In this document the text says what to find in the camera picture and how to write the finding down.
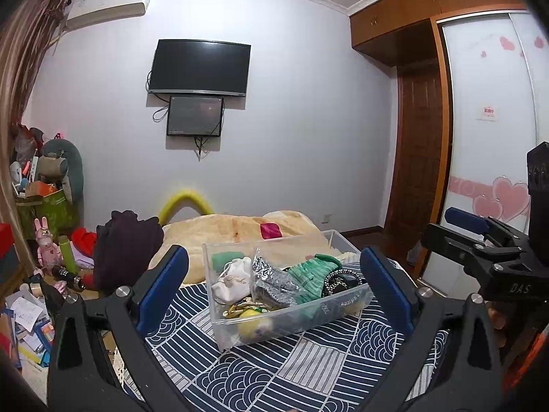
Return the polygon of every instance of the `transparent container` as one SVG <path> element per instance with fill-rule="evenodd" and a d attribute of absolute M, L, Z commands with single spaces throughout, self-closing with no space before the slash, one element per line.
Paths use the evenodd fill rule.
<path fill-rule="evenodd" d="M 235 345 L 247 345 L 300 333 L 344 316 L 356 314 L 367 307 L 373 298 L 372 290 L 365 283 L 342 293 L 333 294 L 295 307 L 270 311 L 250 318 L 225 319 L 223 311 L 227 309 L 227 306 L 217 303 L 211 293 L 211 286 L 218 281 L 221 274 L 221 271 L 216 271 L 213 268 L 212 256 L 218 253 L 236 251 L 253 258 L 255 248 L 261 249 L 261 255 L 267 262 L 281 268 L 297 265 L 315 254 L 328 254 L 338 257 L 341 254 L 351 252 L 355 253 L 356 256 L 349 256 L 342 265 L 344 268 L 360 272 L 359 250 L 337 231 L 248 243 L 202 245 L 211 324 L 215 340 L 221 351 Z"/>

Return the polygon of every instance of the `television screen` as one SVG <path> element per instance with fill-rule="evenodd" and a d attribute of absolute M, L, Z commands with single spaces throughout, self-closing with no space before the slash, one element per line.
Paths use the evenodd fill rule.
<path fill-rule="evenodd" d="M 159 40 L 149 93 L 245 96 L 250 45 L 202 40 Z"/>
<path fill-rule="evenodd" d="M 172 96 L 168 111 L 168 136 L 220 136 L 223 99 Z"/>

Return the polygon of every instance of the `air conditioner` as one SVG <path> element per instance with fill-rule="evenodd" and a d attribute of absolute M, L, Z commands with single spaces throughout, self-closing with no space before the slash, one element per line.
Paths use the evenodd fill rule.
<path fill-rule="evenodd" d="M 67 18 L 67 28 L 144 15 L 150 0 L 75 0 Z"/>

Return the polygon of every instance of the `blue and white bedsheet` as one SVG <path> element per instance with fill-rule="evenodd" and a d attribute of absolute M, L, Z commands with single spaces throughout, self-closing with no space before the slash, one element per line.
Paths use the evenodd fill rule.
<path fill-rule="evenodd" d="M 409 398 L 427 388 L 447 336 L 438 332 Z M 181 288 L 146 340 L 179 390 L 207 412 L 351 411 L 404 341 L 374 298 L 360 316 L 220 352 L 204 283 Z M 142 399 L 127 370 L 124 379 L 126 392 Z"/>

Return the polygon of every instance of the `metal screw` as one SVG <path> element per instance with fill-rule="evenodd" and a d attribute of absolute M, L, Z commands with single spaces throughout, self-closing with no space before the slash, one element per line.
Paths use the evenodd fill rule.
<path fill-rule="evenodd" d="M 126 285 L 123 285 L 121 287 L 118 287 L 116 289 L 116 295 L 118 297 L 126 297 L 128 294 L 130 294 L 130 287 L 127 287 Z"/>
<path fill-rule="evenodd" d="M 69 304 L 73 304 L 78 300 L 78 294 L 76 293 L 70 293 L 67 298 L 65 299 Z"/>
<path fill-rule="evenodd" d="M 476 304 L 481 304 L 482 302 L 484 302 L 484 299 L 482 299 L 482 296 L 479 293 L 471 294 L 471 300 Z"/>
<path fill-rule="evenodd" d="M 421 287 L 419 288 L 418 293 L 421 297 L 431 297 L 433 295 L 433 290 L 429 287 Z"/>

